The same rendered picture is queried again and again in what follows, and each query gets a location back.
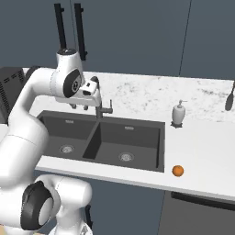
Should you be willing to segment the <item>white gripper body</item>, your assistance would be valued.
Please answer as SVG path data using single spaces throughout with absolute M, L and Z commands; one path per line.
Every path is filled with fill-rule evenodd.
M 98 89 L 91 95 L 84 95 L 82 91 L 79 91 L 70 98 L 56 97 L 55 100 L 59 103 L 81 105 L 81 106 L 100 106 L 101 95 Z

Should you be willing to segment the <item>dark grey sink faucet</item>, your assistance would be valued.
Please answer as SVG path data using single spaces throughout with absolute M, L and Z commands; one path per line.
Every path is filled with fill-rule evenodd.
M 98 84 L 97 89 L 100 89 L 100 85 L 99 85 L 99 79 L 96 76 L 93 76 L 91 78 L 91 81 L 96 82 Z M 102 118 L 104 114 L 112 114 L 113 113 L 113 107 L 103 107 L 102 104 L 100 104 L 99 106 L 97 106 L 95 108 L 95 114 L 96 117 L 98 119 Z

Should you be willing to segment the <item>dark grey double sink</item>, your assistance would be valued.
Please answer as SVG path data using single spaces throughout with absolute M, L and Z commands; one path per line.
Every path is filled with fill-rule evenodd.
M 50 135 L 46 156 L 164 171 L 163 122 L 46 110 L 38 119 Z

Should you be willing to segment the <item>blue-grey cupboard door under sink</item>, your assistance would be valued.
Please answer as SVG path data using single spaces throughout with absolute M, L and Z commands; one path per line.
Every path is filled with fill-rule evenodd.
M 86 179 L 94 235 L 158 235 L 163 190 Z

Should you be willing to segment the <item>orange tangerine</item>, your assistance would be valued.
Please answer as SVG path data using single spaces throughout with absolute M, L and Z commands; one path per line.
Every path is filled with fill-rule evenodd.
M 181 165 L 175 165 L 172 169 L 172 173 L 176 177 L 180 177 L 184 174 L 184 168 Z

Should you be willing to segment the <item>dark grey ribbed appliance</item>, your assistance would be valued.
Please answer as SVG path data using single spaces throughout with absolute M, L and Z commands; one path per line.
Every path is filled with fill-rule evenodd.
M 25 84 L 20 67 L 0 69 L 0 124 L 8 124 L 8 116 Z

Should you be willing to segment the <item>blue-grey tall cupboard door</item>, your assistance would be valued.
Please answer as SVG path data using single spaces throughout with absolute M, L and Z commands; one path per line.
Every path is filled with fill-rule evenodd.
M 235 80 L 235 0 L 192 0 L 180 75 Z
M 191 0 L 72 0 L 84 9 L 88 72 L 177 76 Z
M 74 48 L 70 0 L 0 0 L 0 67 L 57 66 L 55 4 L 63 9 L 66 46 Z

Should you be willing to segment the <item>white soap dispenser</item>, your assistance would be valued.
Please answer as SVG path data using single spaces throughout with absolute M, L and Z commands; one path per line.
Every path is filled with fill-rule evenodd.
M 172 125 L 175 128 L 181 128 L 183 126 L 183 120 L 185 118 L 185 106 L 184 100 L 180 99 L 179 103 L 173 107 L 172 111 Z

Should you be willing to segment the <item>black hanging utensil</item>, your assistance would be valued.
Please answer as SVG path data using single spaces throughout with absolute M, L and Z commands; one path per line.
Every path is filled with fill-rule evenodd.
M 235 81 L 233 82 L 231 92 L 228 95 L 227 100 L 226 100 L 226 104 L 225 104 L 225 110 L 226 111 L 230 111 L 232 109 L 233 99 L 234 99 L 234 94 L 233 94 L 234 90 L 235 90 Z

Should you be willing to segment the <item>grey dishwasher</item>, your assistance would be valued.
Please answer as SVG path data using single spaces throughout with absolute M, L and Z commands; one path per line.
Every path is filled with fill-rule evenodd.
M 235 235 L 235 211 L 171 198 L 166 191 L 158 235 Z M 198 196 L 235 204 L 235 201 Z

